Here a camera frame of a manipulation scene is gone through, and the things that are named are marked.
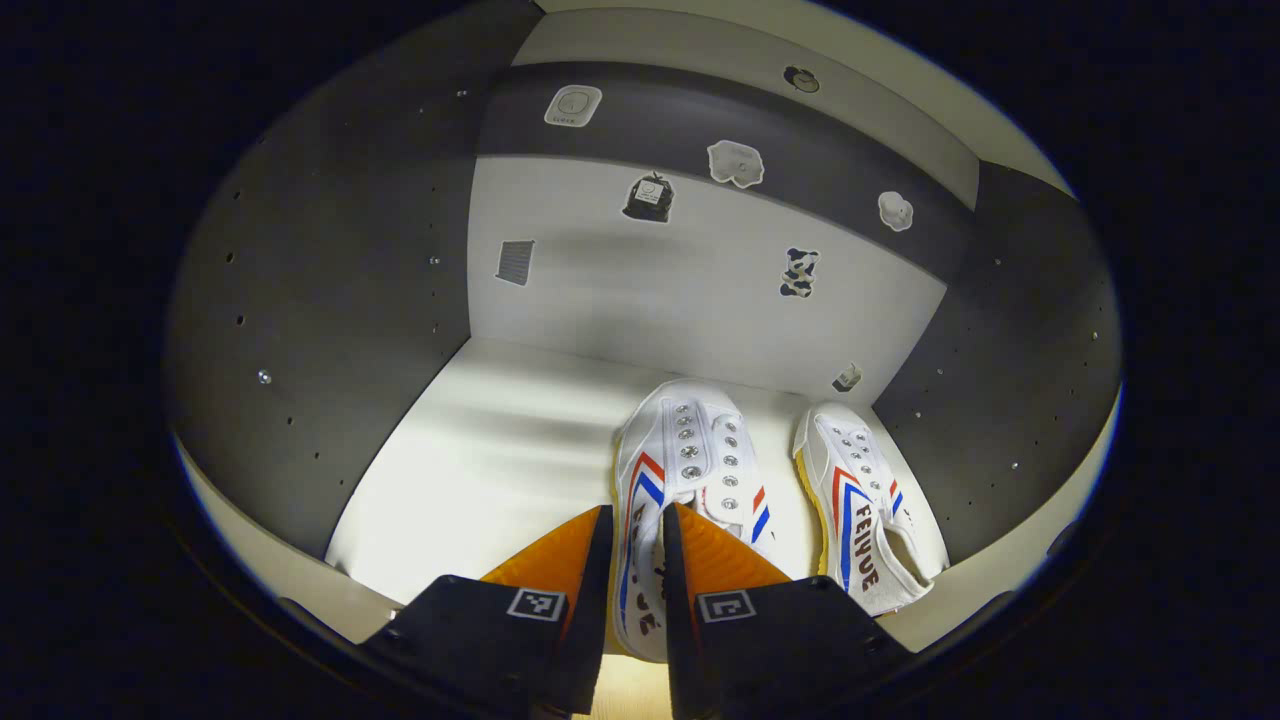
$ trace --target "shoe opening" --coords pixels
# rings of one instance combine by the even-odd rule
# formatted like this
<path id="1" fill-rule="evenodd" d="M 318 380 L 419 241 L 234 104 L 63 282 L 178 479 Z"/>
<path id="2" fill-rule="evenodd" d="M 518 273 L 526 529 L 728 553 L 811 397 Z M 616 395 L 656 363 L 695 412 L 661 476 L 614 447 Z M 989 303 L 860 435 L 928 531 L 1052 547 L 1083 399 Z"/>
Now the shoe opening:
<path id="1" fill-rule="evenodd" d="M 888 541 L 888 547 L 890 550 L 893 551 L 893 557 L 896 557 L 897 561 L 901 562 L 904 568 L 906 568 L 906 571 L 910 573 L 913 578 L 915 578 L 915 582 L 920 583 L 922 585 L 928 585 L 929 580 L 925 579 L 924 574 L 920 573 L 920 569 L 915 566 L 915 560 L 911 557 L 911 553 L 906 550 L 906 541 L 902 539 L 902 536 L 899 534 L 896 530 L 884 528 L 884 539 Z"/>

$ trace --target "sticker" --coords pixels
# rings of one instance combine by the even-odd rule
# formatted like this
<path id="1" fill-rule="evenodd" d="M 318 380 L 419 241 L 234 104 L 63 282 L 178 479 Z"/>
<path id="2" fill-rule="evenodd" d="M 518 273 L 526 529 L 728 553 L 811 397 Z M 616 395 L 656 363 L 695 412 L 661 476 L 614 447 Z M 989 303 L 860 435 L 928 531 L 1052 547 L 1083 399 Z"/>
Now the sticker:
<path id="1" fill-rule="evenodd" d="M 653 172 L 632 183 L 622 214 L 632 220 L 666 223 L 671 219 L 671 204 L 675 199 L 676 190 L 667 178 Z"/>
<path id="2" fill-rule="evenodd" d="M 716 182 L 732 181 L 742 190 L 764 182 L 764 159 L 749 145 L 722 140 L 707 149 L 707 158 Z"/>
<path id="3" fill-rule="evenodd" d="M 554 623 L 559 620 L 562 607 L 564 607 L 564 593 L 562 592 L 520 588 L 516 598 L 511 601 L 511 607 L 507 609 L 507 615 Z"/>
<path id="4" fill-rule="evenodd" d="M 911 204 L 893 191 L 882 192 L 879 196 L 881 220 L 893 232 L 902 232 L 911 227 Z"/>
<path id="5" fill-rule="evenodd" d="M 782 70 L 782 79 L 790 82 L 800 92 L 818 92 L 818 78 L 804 68 L 787 65 L 787 69 Z"/>
<path id="6" fill-rule="evenodd" d="M 499 281 L 525 286 L 529 283 L 529 266 L 534 261 L 532 240 L 507 240 L 502 243 L 502 255 L 498 258 Z"/>
<path id="7" fill-rule="evenodd" d="M 552 104 L 543 114 L 543 120 L 548 124 L 568 128 L 586 127 L 603 96 L 604 94 L 598 87 L 566 85 L 556 91 Z"/>
<path id="8" fill-rule="evenodd" d="M 742 620 L 755 616 L 755 609 L 751 607 L 751 598 L 746 596 L 746 591 L 700 594 L 698 605 L 703 609 L 703 623 L 723 623 L 724 620 Z"/>
<path id="9" fill-rule="evenodd" d="M 854 386 L 858 384 L 858 382 L 861 379 L 863 379 L 861 369 L 859 369 L 858 365 L 850 363 L 849 368 L 845 369 L 844 373 L 840 373 L 840 375 L 837 375 L 835 380 L 832 380 L 831 387 L 836 388 L 836 392 L 849 392 L 854 389 Z"/>
<path id="10" fill-rule="evenodd" d="M 814 265 L 818 264 L 817 250 L 787 250 L 787 269 L 782 270 L 782 287 L 778 293 L 782 297 L 805 299 L 813 295 L 813 283 L 817 279 L 813 274 Z"/>

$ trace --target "canvas shoe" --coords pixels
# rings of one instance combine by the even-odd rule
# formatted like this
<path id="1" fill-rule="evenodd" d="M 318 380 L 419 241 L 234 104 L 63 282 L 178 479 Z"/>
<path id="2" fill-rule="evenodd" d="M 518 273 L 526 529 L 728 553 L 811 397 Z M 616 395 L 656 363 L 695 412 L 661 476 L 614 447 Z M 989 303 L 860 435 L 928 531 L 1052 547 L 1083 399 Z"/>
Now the canvas shoe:
<path id="1" fill-rule="evenodd" d="M 942 536 L 923 495 L 893 478 L 867 423 L 822 402 L 796 428 L 791 452 L 822 520 L 818 573 L 870 616 L 924 597 L 947 566 Z"/>
<path id="2" fill-rule="evenodd" d="M 776 523 L 742 413 L 704 382 L 658 386 L 622 428 L 613 471 L 613 633 L 631 655 L 664 662 L 663 509 L 691 503 L 765 559 L 776 543 Z"/>

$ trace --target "white wall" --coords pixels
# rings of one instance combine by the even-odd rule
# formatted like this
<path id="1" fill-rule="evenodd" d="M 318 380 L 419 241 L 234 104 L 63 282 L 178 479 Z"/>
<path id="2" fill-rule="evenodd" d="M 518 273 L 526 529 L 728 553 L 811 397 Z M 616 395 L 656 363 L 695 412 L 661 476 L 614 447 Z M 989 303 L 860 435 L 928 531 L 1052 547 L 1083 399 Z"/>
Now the white wall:
<path id="1" fill-rule="evenodd" d="M 826 55 L 901 95 L 978 158 L 1021 170 L 1068 195 L 1053 164 L 1004 113 L 919 53 L 806 0 L 538 0 L 548 13 L 646 8 L 717 18 Z"/>
<path id="2" fill-rule="evenodd" d="M 561 61 L 639 63 L 709 74 L 767 90 L 854 127 L 902 155 L 972 210 L 978 156 L 897 94 L 840 63 L 777 36 L 686 13 L 573 10 L 543 18 L 513 65 Z M 800 92 L 788 65 L 818 78 Z"/>
<path id="3" fill-rule="evenodd" d="M 878 245 L 705 178 L 667 174 L 669 223 L 622 215 L 648 168 L 481 158 L 467 240 L 471 334 L 868 406 L 946 291 Z M 765 159 L 765 181 L 768 160 Z M 503 241 L 534 240 L 524 287 L 495 278 Z M 787 249 L 817 250 L 808 299 L 783 297 Z M 855 363 L 849 393 L 831 382 Z"/>

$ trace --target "black sticker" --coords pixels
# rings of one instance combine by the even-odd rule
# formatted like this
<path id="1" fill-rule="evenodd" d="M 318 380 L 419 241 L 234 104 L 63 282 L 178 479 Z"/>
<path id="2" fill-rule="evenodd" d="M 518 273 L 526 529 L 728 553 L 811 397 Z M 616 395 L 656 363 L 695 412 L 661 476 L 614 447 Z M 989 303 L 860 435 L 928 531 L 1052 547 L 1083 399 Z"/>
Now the black sticker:
<path id="1" fill-rule="evenodd" d="M 817 250 L 787 250 L 787 269 L 782 270 L 782 286 L 778 293 L 782 297 L 809 297 L 813 293 L 813 283 L 817 278 L 813 274 L 818 265 Z"/>
<path id="2" fill-rule="evenodd" d="M 622 209 L 622 214 L 632 220 L 666 223 L 671 219 L 671 202 L 675 199 L 675 188 L 655 172 L 637 179 L 631 186 L 631 193 L 627 196 L 627 205 Z"/>

